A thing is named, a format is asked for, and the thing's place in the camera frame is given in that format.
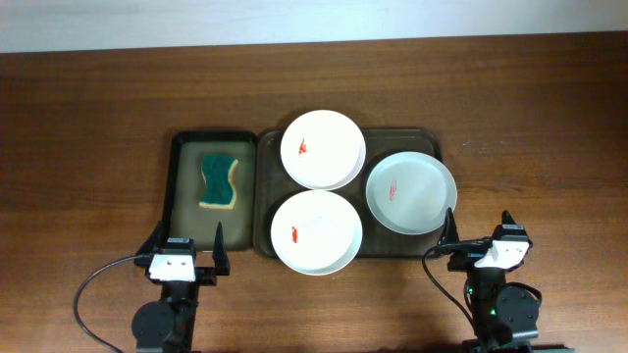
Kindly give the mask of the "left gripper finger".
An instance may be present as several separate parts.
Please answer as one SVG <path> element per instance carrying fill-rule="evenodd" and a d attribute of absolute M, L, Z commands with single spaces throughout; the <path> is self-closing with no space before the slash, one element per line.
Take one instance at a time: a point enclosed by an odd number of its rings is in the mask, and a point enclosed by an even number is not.
<path fill-rule="evenodd" d="M 150 255 L 156 253 L 162 246 L 163 233 L 164 225 L 162 221 L 159 221 L 148 238 L 135 252 L 135 255 Z"/>
<path fill-rule="evenodd" d="M 221 222 L 218 222 L 216 228 L 212 259 L 217 276 L 228 276 L 230 274 L 231 264 L 224 243 L 223 226 Z"/>

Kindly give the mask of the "green yellow sponge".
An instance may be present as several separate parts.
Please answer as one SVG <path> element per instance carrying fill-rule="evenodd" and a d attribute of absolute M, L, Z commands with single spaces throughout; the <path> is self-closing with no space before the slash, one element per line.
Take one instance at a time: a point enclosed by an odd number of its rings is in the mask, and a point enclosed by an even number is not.
<path fill-rule="evenodd" d="M 206 155 L 201 161 L 205 191 L 199 206 L 205 209 L 233 209 L 237 200 L 234 172 L 238 159 L 229 155 Z"/>

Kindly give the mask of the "white plate top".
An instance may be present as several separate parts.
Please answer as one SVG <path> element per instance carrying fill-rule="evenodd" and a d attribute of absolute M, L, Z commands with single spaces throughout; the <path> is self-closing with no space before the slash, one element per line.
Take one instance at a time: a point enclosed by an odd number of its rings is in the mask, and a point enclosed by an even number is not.
<path fill-rule="evenodd" d="M 287 127 L 280 155 L 288 175 L 298 184 L 334 190 L 349 184 L 361 171 L 366 141 L 358 125 L 346 115 L 315 110 Z"/>

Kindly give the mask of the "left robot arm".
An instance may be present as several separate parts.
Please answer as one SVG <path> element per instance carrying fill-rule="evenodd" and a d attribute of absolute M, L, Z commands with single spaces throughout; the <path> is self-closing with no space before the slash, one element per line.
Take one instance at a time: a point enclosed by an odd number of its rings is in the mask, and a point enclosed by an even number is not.
<path fill-rule="evenodd" d="M 137 352 L 190 352 L 199 289 L 215 286 L 230 274 L 223 227 L 217 226 L 212 267 L 195 265 L 196 246 L 191 238 L 166 237 L 158 223 L 136 251 L 133 260 L 145 276 L 161 286 L 160 298 L 142 305 L 131 321 Z"/>

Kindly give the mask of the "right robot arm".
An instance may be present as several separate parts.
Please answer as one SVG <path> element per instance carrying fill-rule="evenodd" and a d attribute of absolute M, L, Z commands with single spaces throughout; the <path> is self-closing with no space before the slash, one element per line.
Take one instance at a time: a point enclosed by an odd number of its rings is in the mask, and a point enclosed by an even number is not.
<path fill-rule="evenodd" d="M 465 307 L 475 337 L 462 343 L 465 352 L 530 352 L 539 335 L 541 292 L 527 284 L 508 282 L 506 275 L 524 264 L 533 247 L 526 229 L 504 211 L 493 234 L 459 239 L 453 212 L 445 211 L 444 228 L 435 253 L 449 257 L 450 272 L 466 274 Z"/>

